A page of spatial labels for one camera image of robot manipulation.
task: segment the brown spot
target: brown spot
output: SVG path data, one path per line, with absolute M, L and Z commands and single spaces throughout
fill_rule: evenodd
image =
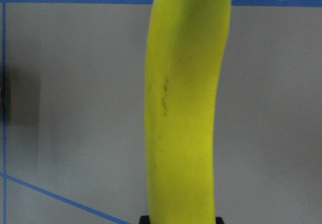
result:
M 164 97 L 162 97 L 162 107 L 163 107 L 163 110 L 165 111 L 164 116 L 166 116 L 167 115 L 167 103 L 166 103 L 166 100 Z
M 169 79 L 168 79 L 168 78 L 166 78 L 166 79 L 165 79 L 165 84 L 164 84 L 164 86 L 163 86 L 163 89 L 164 89 L 164 91 L 165 91 L 165 92 L 167 92 L 167 91 L 168 91 L 168 83 L 169 83 Z

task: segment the gray wall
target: gray wall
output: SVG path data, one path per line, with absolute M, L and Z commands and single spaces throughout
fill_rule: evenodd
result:
M 62 198 L 132 224 L 148 214 L 150 10 L 7 4 L 8 224 L 114 223 Z M 322 223 L 321 10 L 232 8 L 214 141 L 227 224 Z

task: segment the banana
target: banana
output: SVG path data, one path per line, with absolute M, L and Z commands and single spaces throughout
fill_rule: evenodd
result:
M 145 66 L 151 224 L 214 224 L 215 98 L 231 0 L 154 0 Z

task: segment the yellow banana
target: yellow banana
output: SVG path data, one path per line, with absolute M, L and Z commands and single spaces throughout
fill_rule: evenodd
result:
M 213 126 L 231 0 L 154 0 L 145 68 L 151 224 L 214 224 Z

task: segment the blue line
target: blue line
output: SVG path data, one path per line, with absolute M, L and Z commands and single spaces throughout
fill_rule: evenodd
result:
M 151 5 L 153 0 L 4 0 L 7 3 Z
M 233 6 L 321 8 L 322 0 L 232 0 Z
M 44 189 L 42 189 L 42 188 L 39 188 L 39 187 L 37 187 L 37 186 L 35 186 L 35 185 L 32 185 L 32 184 L 29 184 L 29 183 L 27 183 L 27 182 L 25 182 L 25 181 L 22 181 L 22 180 L 16 179 L 16 178 L 14 178 L 14 177 L 12 177 L 12 176 L 6 175 L 6 177 L 7 177 L 7 179 L 8 179 L 8 180 L 11 180 L 11 181 L 13 181 L 13 182 L 15 182 L 15 183 L 17 183 L 17 184 L 20 184 L 20 185 L 25 186 L 25 187 L 27 187 L 27 188 L 29 188 L 29 189 L 32 189 L 32 190 L 35 190 L 35 191 L 40 192 L 40 193 L 42 193 L 42 194 L 45 194 L 45 195 L 47 195 L 47 196 L 50 196 L 50 197 L 52 197 L 52 198 L 54 198 L 54 199 L 56 199 L 56 200 L 60 200 L 60 201 L 62 201 L 62 202 L 64 202 L 64 203 L 66 203 L 66 204 L 72 205 L 72 206 L 74 206 L 74 207 L 77 207 L 77 208 L 79 208 L 79 209 L 82 209 L 82 210 L 84 210 L 84 211 L 87 211 L 87 212 L 89 212 L 89 213 L 91 213 L 91 214 L 94 214 L 94 215 L 100 216 L 100 217 L 102 217 L 102 218 L 104 218 L 104 219 L 107 219 L 107 220 L 110 220 L 110 221 L 112 221 L 112 222 L 115 222 L 115 223 L 117 223 L 117 224 L 130 224 L 130 223 L 128 223 L 128 222 L 126 222 L 126 221 L 124 221 L 124 220 L 120 220 L 120 219 L 118 219 L 118 218 L 116 218 L 116 217 L 113 217 L 113 216 L 111 216 L 111 215 L 107 215 L 107 214 L 105 214 L 105 213 L 103 213 L 103 212 L 101 212 L 101 211 L 98 211 L 98 210 L 92 209 L 92 208 L 90 208 L 90 207 L 88 207 L 88 206 L 85 206 L 85 205 L 79 204 L 79 203 L 77 203 L 77 202 L 75 202 L 75 201 L 69 200 L 69 199 L 67 199 L 67 198 L 65 198 L 65 197 L 62 197 L 62 196 L 57 195 L 57 194 L 54 194 L 54 193 L 52 193 L 52 192 L 50 192 L 50 191 L 44 190 Z
M 5 3 L 151 5 L 153 0 L 1 0 Z M 233 6 L 322 8 L 322 0 L 232 0 Z
M 3 223 L 7 224 L 6 2 L 2 2 Z

